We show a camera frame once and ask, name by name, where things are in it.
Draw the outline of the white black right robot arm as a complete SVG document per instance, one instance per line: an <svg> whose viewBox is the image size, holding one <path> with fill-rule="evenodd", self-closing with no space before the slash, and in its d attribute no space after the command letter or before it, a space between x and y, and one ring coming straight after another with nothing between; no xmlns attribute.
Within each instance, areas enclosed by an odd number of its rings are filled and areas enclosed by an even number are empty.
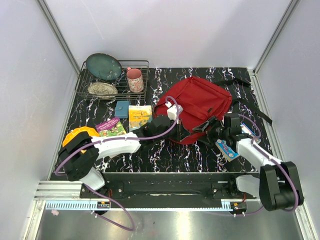
<svg viewBox="0 0 320 240"><path fill-rule="evenodd" d="M297 166L291 161L283 162L260 147L256 136L243 132L240 118L240 114L227 113L223 120L213 116L193 128L196 133L205 133L206 144L225 141L258 170L259 177L250 174L236 177L227 185L228 195L236 199L248 193L259 198L267 211L295 211L304 202Z"/></svg>

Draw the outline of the yellow paperback book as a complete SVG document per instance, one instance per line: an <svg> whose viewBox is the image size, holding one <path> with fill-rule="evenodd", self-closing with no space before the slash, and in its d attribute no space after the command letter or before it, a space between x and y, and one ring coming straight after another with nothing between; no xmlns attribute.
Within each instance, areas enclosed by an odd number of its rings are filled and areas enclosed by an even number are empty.
<svg viewBox="0 0 320 240"><path fill-rule="evenodd" d="M130 105L128 107L129 131L139 129L153 120L151 105Z"/></svg>

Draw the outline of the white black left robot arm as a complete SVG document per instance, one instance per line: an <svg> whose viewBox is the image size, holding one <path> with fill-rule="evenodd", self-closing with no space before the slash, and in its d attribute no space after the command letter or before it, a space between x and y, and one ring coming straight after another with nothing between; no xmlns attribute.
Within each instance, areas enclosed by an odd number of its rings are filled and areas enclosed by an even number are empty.
<svg viewBox="0 0 320 240"><path fill-rule="evenodd" d="M94 167L97 160L132 154L165 139L179 142L191 135L181 119L171 120L166 115L159 115L151 122L123 135L90 136L86 130L78 133L74 130L73 133L75 137L58 152L59 166L55 173L60 175L60 170L63 169L68 181L80 181L89 186L90 192L97 198L103 198L108 193L105 179Z"/></svg>

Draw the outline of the blue comic book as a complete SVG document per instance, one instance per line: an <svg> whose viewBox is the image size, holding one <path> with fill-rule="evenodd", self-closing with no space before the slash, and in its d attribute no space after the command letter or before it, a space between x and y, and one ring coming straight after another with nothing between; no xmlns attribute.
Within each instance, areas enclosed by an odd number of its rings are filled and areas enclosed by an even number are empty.
<svg viewBox="0 0 320 240"><path fill-rule="evenodd" d="M237 152L235 152L234 150L232 150L231 147L229 147L226 143L225 140L220 140L218 139L215 142L215 145L218 147L218 149L221 151L221 153L223 154L224 158L228 161L231 162L234 159L239 157L239 154Z"/></svg>

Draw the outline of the red student backpack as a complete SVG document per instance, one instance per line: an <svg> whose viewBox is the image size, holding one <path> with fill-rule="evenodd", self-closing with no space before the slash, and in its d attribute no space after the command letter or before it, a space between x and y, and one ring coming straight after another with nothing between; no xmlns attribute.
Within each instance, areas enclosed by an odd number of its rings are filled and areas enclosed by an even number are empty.
<svg viewBox="0 0 320 240"><path fill-rule="evenodd" d="M249 103L244 98L233 98L231 93L222 86L232 85L234 82L250 87L251 84L239 78L233 80L220 81L212 83L206 79L191 76L174 84L165 95L158 101L153 110L153 116L166 115L168 107L166 106L166 97L173 97L178 105L183 108L179 114L182 126L186 129L187 136L172 138L171 140L181 145L190 145L195 143L204 132L196 132L194 128L207 122L211 117L222 120L231 106L240 102L249 107L258 116L263 118L269 124L272 124L271 118L261 112L257 107Z"/></svg>

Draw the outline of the purple treehouse book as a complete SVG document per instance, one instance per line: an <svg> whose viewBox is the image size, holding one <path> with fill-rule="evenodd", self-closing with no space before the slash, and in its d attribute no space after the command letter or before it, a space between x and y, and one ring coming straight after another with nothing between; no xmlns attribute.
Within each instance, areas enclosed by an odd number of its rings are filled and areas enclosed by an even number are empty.
<svg viewBox="0 0 320 240"><path fill-rule="evenodd" d="M127 133L118 117L96 125L95 130L100 137L117 137Z"/></svg>

